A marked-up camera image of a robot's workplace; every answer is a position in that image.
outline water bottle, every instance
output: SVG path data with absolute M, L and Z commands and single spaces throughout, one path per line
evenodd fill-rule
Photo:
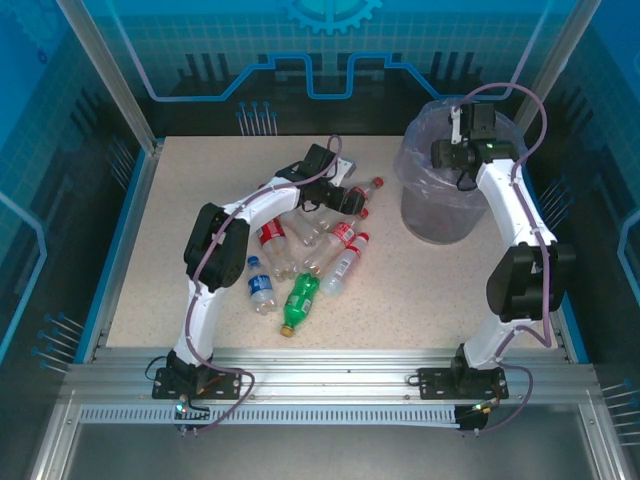
M 320 280 L 309 273 L 302 273 L 296 278 L 293 290 L 284 305 L 284 324 L 280 334 L 292 337 L 296 328 L 309 316 L 313 297 L 318 291 Z
M 271 273 L 276 280 L 282 282 L 286 278 L 295 278 L 298 265 L 289 252 L 287 237 L 277 218 L 267 222 L 258 230 L 258 238 L 262 251 L 267 255 L 271 264 Z
M 369 244 L 369 235 L 360 233 L 351 245 L 345 248 L 333 262 L 328 273 L 320 282 L 320 290 L 325 295 L 337 297 L 342 294 L 347 276 L 353 272 L 354 267 L 362 257 L 362 253 Z
M 371 201 L 373 194 L 376 190 L 384 185 L 384 180 L 380 177 L 375 177 L 368 182 L 358 183 L 354 185 L 351 190 L 355 190 L 364 196 L 365 204 Z M 322 212 L 318 213 L 311 224 L 320 232 L 327 232 L 333 228 L 338 222 L 342 221 L 347 215 L 325 208 Z
M 348 216 L 333 227 L 333 230 L 324 235 L 318 248 L 304 260 L 304 269 L 314 275 L 322 275 L 331 260 L 351 245 L 356 237 L 356 226 L 368 216 L 369 211 L 363 208 L 358 215 Z
M 306 247 L 315 246 L 321 232 L 300 215 L 298 210 L 283 213 L 280 215 L 280 221 L 285 227 L 290 228 Z
M 273 293 L 269 275 L 267 275 L 264 267 L 260 265 L 260 259 L 251 256 L 247 259 L 247 264 L 249 265 L 249 281 L 247 282 L 249 284 L 249 295 L 251 295 L 251 301 L 256 312 L 262 315 L 275 312 L 278 307 L 276 296 Z

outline robotic arm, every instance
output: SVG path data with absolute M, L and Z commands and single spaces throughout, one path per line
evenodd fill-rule
M 200 210 L 196 223 L 184 252 L 189 276 L 189 300 L 193 302 L 193 309 L 187 314 L 189 323 L 190 342 L 204 359 L 211 357 L 213 352 L 213 335 L 216 321 L 220 314 L 222 303 L 228 288 L 240 277 L 244 269 L 247 255 L 249 236 L 258 228 L 277 217 L 293 210 L 300 205 L 310 202 L 319 206 L 324 204 L 329 208 L 345 214 L 359 213 L 365 202 L 365 197 L 357 190 L 347 191 L 340 187 L 340 183 L 349 177 L 355 164 L 338 158 L 335 167 L 329 174 L 305 185 L 295 186 L 300 182 L 321 174 L 334 161 L 335 154 L 319 145 L 312 145 L 303 161 L 297 162 L 276 173 L 258 192 L 264 194 L 253 201 L 255 193 L 235 203 L 218 207 L 207 204 Z M 221 243 L 216 245 L 213 253 L 204 264 L 197 282 L 194 274 L 201 264 L 205 253 L 211 246 L 213 236 L 221 228 L 223 222 L 239 206 L 247 203 L 244 208 L 227 226 Z M 225 388 L 216 387 L 212 395 L 203 396 L 204 387 L 215 380 L 218 372 L 201 365 L 201 362 L 190 350 L 182 329 L 177 344 L 167 356 L 166 368 L 158 369 L 153 389 L 153 398 L 176 399 L 187 398 L 237 398 L 239 378 L 236 388 L 231 388 L 228 395 Z
M 571 246 L 557 242 L 540 218 L 520 168 L 512 174 L 518 155 L 514 145 L 496 139 L 494 106 L 453 107 L 450 118 L 451 139 L 432 144 L 432 164 L 436 169 L 460 171 L 459 190 L 480 189 L 506 253 L 487 281 L 492 313 L 460 345 L 449 369 L 420 369 L 418 384 L 423 399 L 489 400 L 497 395 L 504 399 L 509 392 L 499 366 L 501 358 L 515 335 L 543 318 L 544 301 L 550 312 L 560 307 L 575 255 Z M 549 254 L 548 291 L 541 241 Z

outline speckled white tabletop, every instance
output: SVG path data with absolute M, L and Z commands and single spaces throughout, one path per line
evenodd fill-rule
M 214 345 L 237 348 L 408 349 L 454 348 L 473 335 L 489 313 L 485 284 L 502 257 L 490 213 L 450 246 L 425 243 L 400 218 L 401 184 L 393 159 L 401 137 L 343 137 L 343 156 L 357 170 L 345 185 L 382 176 L 363 230 L 368 250 L 341 297 L 321 293 L 293 338 L 278 332 L 282 312 L 251 309 L 246 279 L 229 292 Z M 275 171 L 301 160 L 326 137 L 170 137 L 144 212 L 109 333 L 110 347 L 171 347 L 183 327 L 187 276 L 182 253 L 205 203 L 224 205 L 251 193 Z M 289 233 L 296 258 L 310 250 Z M 260 255 L 252 237 L 249 254 Z M 276 283 L 283 305 L 293 282 Z M 526 335 L 516 346 L 535 347 Z

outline gear logo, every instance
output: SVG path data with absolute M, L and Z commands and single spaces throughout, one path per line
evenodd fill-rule
M 371 20 L 374 8 L 381 0 L 281 0 L 289 20 L 298 21 L 300 28 L 311 27 L 313 33 L 333 35 L 338 30 L 360 28 L 360 21 Z

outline green plastic bottle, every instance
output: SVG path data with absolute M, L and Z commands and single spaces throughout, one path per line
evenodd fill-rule
M 280 334 L 285 337 L 292 337 L 295 329 L 309 315 L 313 297 L 320 287 L 320 280 L 310 273 L 302 273 L 296 278 L 293 290 L 289 294 L 287 303 L 284 305 L 284 325 L 280 329 Z

